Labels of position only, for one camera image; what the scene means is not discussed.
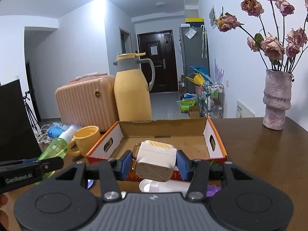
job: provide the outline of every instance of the black monitor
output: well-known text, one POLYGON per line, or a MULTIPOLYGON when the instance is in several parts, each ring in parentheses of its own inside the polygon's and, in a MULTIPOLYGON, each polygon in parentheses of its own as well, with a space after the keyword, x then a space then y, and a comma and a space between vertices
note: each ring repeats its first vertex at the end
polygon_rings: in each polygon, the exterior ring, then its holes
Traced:
POLYGON ((41 153, 19 80, 0 86, 0 162, 36 158, 41 153))

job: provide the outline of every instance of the bouquet of dried flowers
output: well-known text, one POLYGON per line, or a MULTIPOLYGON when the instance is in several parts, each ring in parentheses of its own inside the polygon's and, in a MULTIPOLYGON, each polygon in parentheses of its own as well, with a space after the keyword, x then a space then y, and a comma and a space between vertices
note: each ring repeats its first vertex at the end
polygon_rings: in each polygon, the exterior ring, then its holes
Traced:
MULTIPOLYGON (((262 5, 257 0, 244 0, 241 3, 241 8, 243 11, 246 11, 249 16, 255 16, 260 19, 262 29, 259 33, 255 34, 253 37, 249 32, 247 32, 244 28, 242 23, 238 22, 236 17, 225 13, 222 8, 222 13, 218 19, 216 19, 217 26, 219 31, 226 32, 231 29, 236 29, 237 27, 244 30, 249 37, 247 38, 247 44, 253 52, 259 52, 261 58, 267 67, 267 64, 262 56, 264 53, 267 56, 271 63, 271 69, 274 71, 284 71, 292 74, 296 65, 298 64, 299 60, 301 59, 302 54, 308 48, 304 48, 304 45, 307 43, 307 35, 305 33, 305 26, 306 22, 308 22, 308 14, 305 18, 304 28, 299 28, 298 30, 292 29, 285 37, 285 17, 287 15, 292 15, 294 13, 294 6, 292 6, 286 0, 268 0, 271 3, 272 10, 273 10, 273 17, 277 29, 277 36, 273 36, 270 33, 266 34, 264 24, 261 19, 261 14, 264 13, 264 9, 262 5), (275 2, 276 7, 278 8, 279 12, 283 16, 283 38, 280 41, 279 38, 279 27, 276 21, 275 9, 273 2, 275 2)), ((308 12, 308 0, 305 1, 305 6, 308 12)))

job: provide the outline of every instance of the orange box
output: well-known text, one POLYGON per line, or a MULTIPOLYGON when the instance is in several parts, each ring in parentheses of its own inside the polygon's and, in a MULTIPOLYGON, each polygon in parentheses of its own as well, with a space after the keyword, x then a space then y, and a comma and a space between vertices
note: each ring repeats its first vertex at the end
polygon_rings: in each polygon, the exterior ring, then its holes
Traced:
MULTIPOLYGON (((227 153, 210 118, 157 120, 147 122, 116 122, 87 153, 90 165, 104 159, 120 158, 126 150, 133 150, 136 143, 153 140, 167 143, 183 152, 190 159, 216 161, 222 164, 227 153)), ((171 179, 181 180, 175 168, 171 179)), ((131 170, 127 180, 142 179, 131 170)))

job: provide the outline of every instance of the refrigerator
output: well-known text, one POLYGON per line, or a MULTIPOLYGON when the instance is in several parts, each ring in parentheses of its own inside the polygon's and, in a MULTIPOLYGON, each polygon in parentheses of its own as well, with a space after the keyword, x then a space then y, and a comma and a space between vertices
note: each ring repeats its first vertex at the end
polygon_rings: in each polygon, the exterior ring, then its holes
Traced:
MULTIPOLYGON (((210 75, 208 49, 205 49, 202 58, 202 28, 197 28, 197 33, 189 39, 185 34, 189 31, 189 27, 180 28, 180 40, 182 48, 183 69, 184 77, 188 76, 194 70, 190 66, 204 67, 207 73, 210 75)), ((195 94, 195 86, 192 82, 185 79, 185 91, 186 93, 195 94)))

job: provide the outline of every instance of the spray bottle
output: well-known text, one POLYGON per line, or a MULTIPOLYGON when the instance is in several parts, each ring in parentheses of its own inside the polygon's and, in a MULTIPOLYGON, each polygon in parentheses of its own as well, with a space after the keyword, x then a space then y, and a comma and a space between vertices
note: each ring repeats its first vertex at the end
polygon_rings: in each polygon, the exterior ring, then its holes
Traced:
MULTIPOLYGON (((62 159, 67 154, 67 148, 72 140, 74 134, 76 133, 77 129, 73 126, 69 127, 68 130, 63 132, 59 138, 54 139, 45 151, 41 154, 38 160, 49 159, 53 157, 61 157, 62 159)), ((43 175, 43 180, 48 179, 54 174, 53 172, 47 173, 43 175)))

